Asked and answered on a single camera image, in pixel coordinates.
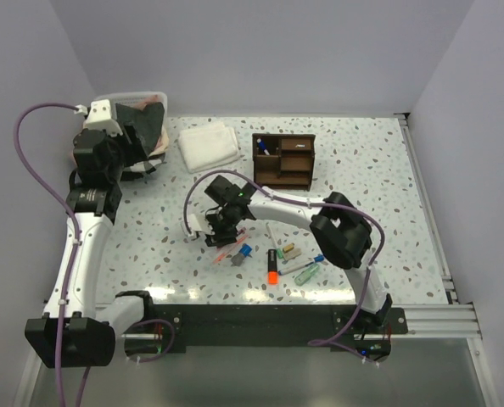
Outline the red gel pen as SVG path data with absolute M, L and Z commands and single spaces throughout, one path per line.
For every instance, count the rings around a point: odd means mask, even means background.
M 248 238 L 248 233 L 245 228 L 238 232 L 236 243 L 242 243 Z

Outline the orange black highlighter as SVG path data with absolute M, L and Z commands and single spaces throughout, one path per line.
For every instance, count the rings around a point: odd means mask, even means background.
M 267 252 L 267 278 L 270 285 L 276 285 L 278 282 L 276 249 L 269 249 Z

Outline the small gold eraser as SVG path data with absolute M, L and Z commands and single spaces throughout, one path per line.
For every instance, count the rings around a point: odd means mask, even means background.
M 290 243 L 290 244 L 288 244 L 288 245 L 284 246 L 284 247 L 282 248 L 282 251 L 283 251 L 283 253 L 284 253 L 284 254 L 286 254 L 286 253 L 288 253 L 288 252 L 292 251 L 293 249 L 294 249 L 294 244 L 293 244 L 293 243 Z

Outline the white blue cap pen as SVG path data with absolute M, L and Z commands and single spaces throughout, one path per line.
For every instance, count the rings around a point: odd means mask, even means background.
M 278 275 L 280 276 L 285 276 L 287 274 L 290 274 L 290 273 L 293 273 L 293 272 L 296 272 L 297 270 L 302 270 L 304 268 L 307 268 L 311 265 L 313 265 L 314 262 L 313 261 L 308 261 L 308 262 L 302 262 L 302 263 L 298 263 L 298 264 L 295 264 L 295 265 L 291 265 L 283 270 L 280 270 L 278 272 Z

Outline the beige eraser block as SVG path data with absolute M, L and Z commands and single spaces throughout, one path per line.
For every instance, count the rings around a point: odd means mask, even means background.
M 285 252 L 283 254 L 283 258 L 286 261 L 290 261 L 291 259 L 295 259 L 298 256 L 301 255 L 301 249 L 300 248 L 293 248 L 292 250 L 289 250 L 288 252 Z

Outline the brown wooden desk organizer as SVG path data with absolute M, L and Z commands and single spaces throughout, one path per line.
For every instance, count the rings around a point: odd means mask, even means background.
M 258 147 L 257 138 L 265 142 L 269 156 Z M 314 134 L 252 135 L 253 172 L 255 183 L 271 189 L 309 191 L 315 168 Z

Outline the blue cap ballpoint pen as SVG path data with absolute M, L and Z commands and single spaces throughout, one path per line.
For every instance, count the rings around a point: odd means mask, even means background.
M 258 147 L 259 147 L 259 150 L 266 156 L 269 156 L 270 155 L 270 152 L 268 151 L 268 148 L 265 144 L 265 142 L 263 141 L 262 138 L 257 138 L 256 139 L 256 142 L 258 144 Z

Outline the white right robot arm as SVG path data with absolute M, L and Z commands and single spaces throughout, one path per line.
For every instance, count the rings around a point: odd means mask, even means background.
M 361 328 L 376 333 L 388 324 L 393 301 L 374 270 L 385 233 L 345 195 L 332 192 L 326 198 L 309 199 L 253 182 L 240 187 L 224 176 L 217 176 L 204 192 L 217 204 L 215 212 L 204 217 L 209 246 L 233 242 L 244 220 L 274 220 L 308 231 L 324 259 L 344 271 L 356 294 Z

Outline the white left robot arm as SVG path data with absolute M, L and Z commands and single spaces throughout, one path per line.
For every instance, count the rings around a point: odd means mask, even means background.
M 126 167 L 148 158 L 161 134 L 145 125 L 121 129 L 114 137 L 84 129 L 73 140 L 76 168 L 65 200 L 71 215 L 62 263 L 42 316 L 25 325 L 25 338 L 50 369 L 106 366 L 117 337 L 130 327 L 148 332 L 156 322 L 144 290 L 118 293 L 107 310 L 96 311 L 103 251 L 122 197 L 120 179 Z

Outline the blue grey pencil sharpener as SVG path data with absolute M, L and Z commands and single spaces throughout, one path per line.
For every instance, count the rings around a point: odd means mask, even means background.
M 250 256 L 251 252 L 252 248 L 248 244 L 244 243 L 239 251 L 232 256 L 232 266 L 241 266 L 243 262 Z

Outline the striped folded cloth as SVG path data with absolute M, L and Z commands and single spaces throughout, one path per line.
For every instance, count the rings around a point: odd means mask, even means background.
M 126 167 L 121 174 L 121 181 L 135 181 L 154 173 L 165 161 L 165 154 L 156 155 L 147 161 Z

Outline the dark green folded cloth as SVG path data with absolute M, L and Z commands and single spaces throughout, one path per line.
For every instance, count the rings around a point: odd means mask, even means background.
M 142 109 L 117 103 L 117 122 L 132 146 L 143 156 L 155 149 L 162 133 L 165 106 L 162 102 L 147 103 Z

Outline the pink folded cloth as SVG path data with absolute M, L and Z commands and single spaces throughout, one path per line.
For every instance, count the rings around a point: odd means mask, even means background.
M 157 141 L 154 151 L 152 152 L 152 155 L 159 155 L 164 153 L 166 149 L 169 147 L 169 144 L 170 144 L 170 138 L 167 134 L 166 128 L 163 126 L 161 130 L 161 135 Z

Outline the white plastic laundry basket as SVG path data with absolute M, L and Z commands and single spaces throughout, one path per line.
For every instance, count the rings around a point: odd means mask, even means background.
M 119 103 L 126 106 L 134 106 L 150 99 L 156 99 L 164 105 L 165 111 L 168 111 L 167 95 L 163 92 L 113 92 L 109 94 L 99 95 L 94 98 L 94 101 L 108 99 L 112 103 Z

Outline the white folded towel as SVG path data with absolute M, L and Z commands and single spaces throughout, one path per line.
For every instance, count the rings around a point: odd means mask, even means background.
M 177 141 L 189 173 L 209 170 L 239 159 L 235 130 L 221 121 L 181 130 Z

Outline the green transparent utility knife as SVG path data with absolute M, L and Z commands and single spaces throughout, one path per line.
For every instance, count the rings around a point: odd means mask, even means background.
M 318 272 L 319 269 L 320 265 L 318 263 L 310 265 L 294 278 L 295 284 L 299 287 L 303 286 Z

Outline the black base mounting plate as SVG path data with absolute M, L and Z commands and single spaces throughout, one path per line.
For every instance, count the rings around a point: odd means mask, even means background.
M 304 347 L 327 339 L 350 320 L 354 305 L 206 305 L 165 304 L 152 318 L 172 324 L 162 329 L 171 352 L 188 347 Z

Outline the aluminium front rail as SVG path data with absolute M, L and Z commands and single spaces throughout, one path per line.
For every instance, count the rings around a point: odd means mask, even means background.
M 146 332 L 147 326 L 140 327 L 139 322 L 147 325 L 160 324 L 164 320 L 152 318 L 151 308 L 155 305 L 137 296 L 131 300 L 135 309 L 123 310 L 118 304 L 111 304 L 108 309 L 101 309 L 94 316 L 88 317 L 80 311 L 74 311 L 64 318 L 64 345 L 78 344 L 86 340 L 100 339 L 104 342 L 125 333 Z M 109 309 L 116 311 L 115 318 L 109 317 Z M 393 307 L 381 326 L 357 319 L 359 311 L 354 310 L 350 320 L 338 333 L 343 337 L 365 338 L 379 337 L 392 333 L 396 336 L 415 335 L 417 337 L 449 338 L 477 337 L 479 324 L 473 307 L 470 305 L 441 305 L 436 307 Z

